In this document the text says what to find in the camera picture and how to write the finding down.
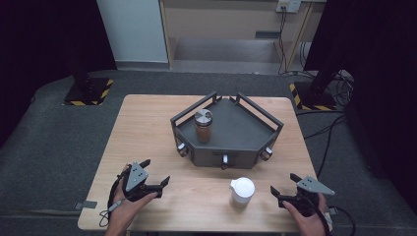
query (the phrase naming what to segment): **metal bracket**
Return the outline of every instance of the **metal bracket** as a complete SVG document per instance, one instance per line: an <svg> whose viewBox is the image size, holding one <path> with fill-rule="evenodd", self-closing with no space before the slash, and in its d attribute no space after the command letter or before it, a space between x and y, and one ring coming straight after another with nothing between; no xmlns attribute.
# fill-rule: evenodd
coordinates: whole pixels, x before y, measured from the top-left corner
<svg viewBox="0 0 417 236"><path fill-rule="evenodd" d="M142 168L142 166L137 162L133 162L132 168L130 171L128 183L126 185L126 191L131 191L136 188L139 184L144 182L148 178L148 173Z"/></svg>
<svg viewBox="0 0 417 236"><path fill-rule="evenodd" d="M310 193L325 194L331 196L335 195L335 191L331 190L326 185L320 183L311 176L307 176L306 178L297 182L297 187Z"/></svg>

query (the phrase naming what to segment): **wooden table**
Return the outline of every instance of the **wooden table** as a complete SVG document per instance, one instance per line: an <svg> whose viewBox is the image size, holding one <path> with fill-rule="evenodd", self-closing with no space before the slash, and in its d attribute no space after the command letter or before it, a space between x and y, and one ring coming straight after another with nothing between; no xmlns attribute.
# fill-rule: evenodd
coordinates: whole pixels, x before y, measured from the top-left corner
<svg viewBox="0 0 417 236"><path fill-rule="evenodd" d="M278 207L269 192L273 185L281 194L294 196L291 172L304 178L316 176L293 106L288 98L249 97L284 123L269 161L254 168L226 169L196 167L181 157L175 146L170 118L203 96L128 95L125 97L87 200L96 208L84 208L79 227L99 227L99 213L106 209L111 185L126 163L150 159L147 184L159 184L168 175L169 185L161 199L153 200L134 219L134 231L192 232L294 232L297 227L289 213ZM230 181L252 179L256 193L245 210L229 205Z"/></svg>

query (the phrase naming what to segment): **white wall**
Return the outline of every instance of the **white wall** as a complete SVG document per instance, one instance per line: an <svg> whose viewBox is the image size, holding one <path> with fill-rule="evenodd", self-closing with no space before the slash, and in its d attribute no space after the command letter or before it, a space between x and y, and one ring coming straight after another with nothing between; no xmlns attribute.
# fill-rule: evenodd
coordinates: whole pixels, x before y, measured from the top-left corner
<svg viewBox="0 0 417 236"><path fill-rule="evenodd" d="M116 62L168 62L158 0L97 4Z"/></svg>

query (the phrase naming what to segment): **yellow black hazard tape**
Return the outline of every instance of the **yellow black hazard tape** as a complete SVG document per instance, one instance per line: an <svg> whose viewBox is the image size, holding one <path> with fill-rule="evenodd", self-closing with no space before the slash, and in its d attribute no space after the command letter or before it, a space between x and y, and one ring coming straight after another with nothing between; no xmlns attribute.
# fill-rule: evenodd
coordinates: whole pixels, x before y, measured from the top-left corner
<svg viewBox="0 0 417 236"><path fill-rule="evenodd" d="M106 87L104 88L103 93L99 100L72 100L72 101L64 101L63 105L100 105L104 99L107 97L108 92L110 91L110 87L113 85L112 80L108 80Z"/></svg>
<svg viewBox="0 0 417 236"><path fill-rule="evenodd" d="M336 110L335 106L325 106L325 105L304 105L298 95L297 89L295 88L294 84L290 84L289 88L291 89L291 93L294 97L295 105L300 110Z"/></svg>

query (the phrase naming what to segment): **glass jar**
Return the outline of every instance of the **glass jar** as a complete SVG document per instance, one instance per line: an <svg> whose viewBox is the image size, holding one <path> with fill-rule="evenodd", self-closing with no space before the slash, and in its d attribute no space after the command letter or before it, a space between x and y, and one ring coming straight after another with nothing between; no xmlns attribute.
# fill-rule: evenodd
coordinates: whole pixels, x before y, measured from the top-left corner
<svg viewBox="0 0 417 236"><path fill-rule="evenodd" d="M207 143L211 139L212 114L207 109L201 109L194 115L196 123L197 140L200 143Z"/></svg>

